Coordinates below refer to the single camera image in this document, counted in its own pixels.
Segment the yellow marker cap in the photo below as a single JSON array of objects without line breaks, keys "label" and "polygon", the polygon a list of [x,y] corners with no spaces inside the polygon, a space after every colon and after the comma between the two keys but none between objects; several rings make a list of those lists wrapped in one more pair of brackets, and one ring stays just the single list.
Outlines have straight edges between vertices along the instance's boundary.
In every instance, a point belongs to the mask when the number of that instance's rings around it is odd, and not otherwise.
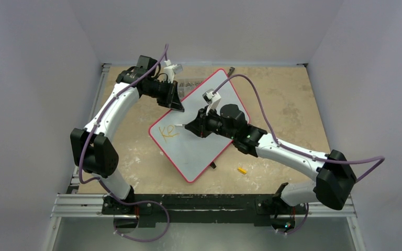
[{"label": "yellow marker cap", "polygon": [[247,174],[247,171],[245,169],[241,168],[241,167],[237,168],[237,170],[238,170],[238,172],[240,172],[243,175]]}]

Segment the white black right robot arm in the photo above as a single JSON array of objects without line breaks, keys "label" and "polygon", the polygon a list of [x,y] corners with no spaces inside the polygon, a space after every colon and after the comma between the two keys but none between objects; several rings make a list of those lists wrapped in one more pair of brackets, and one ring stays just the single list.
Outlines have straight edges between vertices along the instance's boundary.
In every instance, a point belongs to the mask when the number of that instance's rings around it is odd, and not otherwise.
[{"label": "white black right robot arm", "polygon": [[343,153],[337,150],[316,152],[275,140],[267,131],[249,124],[244,112],[235,104],[225,105],[219,112],[202,108],[184,128],[200,138],[214,133],[231,139],[243,154],[276,161],[309,177],[308,182],[286,183],[279,187],[273,206],[280,213],[310,202],[341,210],[356,183],[356,176]]}]

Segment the pink framed whiteboard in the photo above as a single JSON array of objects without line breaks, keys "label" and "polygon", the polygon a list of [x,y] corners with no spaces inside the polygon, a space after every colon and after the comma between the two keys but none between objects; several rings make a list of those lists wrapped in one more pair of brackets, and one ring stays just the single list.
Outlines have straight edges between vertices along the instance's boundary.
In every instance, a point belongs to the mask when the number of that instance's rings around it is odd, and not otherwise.
[{"label": "pink framed whiteboard", "polygon": [[198,111],[207,106],[202,95],[216,89],[227,77],[224,69],[216,70],[182,99],[184,112],[169,110],[149,128],[149,136],[188,183],[194,182],[231,144],[231,140],[214,133],[199,138],[174,125],[194,120]]}]

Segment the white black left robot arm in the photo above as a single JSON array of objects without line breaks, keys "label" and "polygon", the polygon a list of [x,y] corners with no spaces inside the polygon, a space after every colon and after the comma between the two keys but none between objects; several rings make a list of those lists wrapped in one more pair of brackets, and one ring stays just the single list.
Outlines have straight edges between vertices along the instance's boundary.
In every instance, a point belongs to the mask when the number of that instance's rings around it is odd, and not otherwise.
[{"label": "white black left robot arm", "polygon": [[117,169],[119,155],[111,142],[113,136],[142,96],[154,98],[161,107],[183,112],[175,80],[175,75],[182,70],[180,64],[171,63],[166,56],[161,60],[140,56],[135,66],[117,76],[110,97],[93,119],[70,134],[80,183],[98,181],[123,214],[134,210],[135,193]]}]

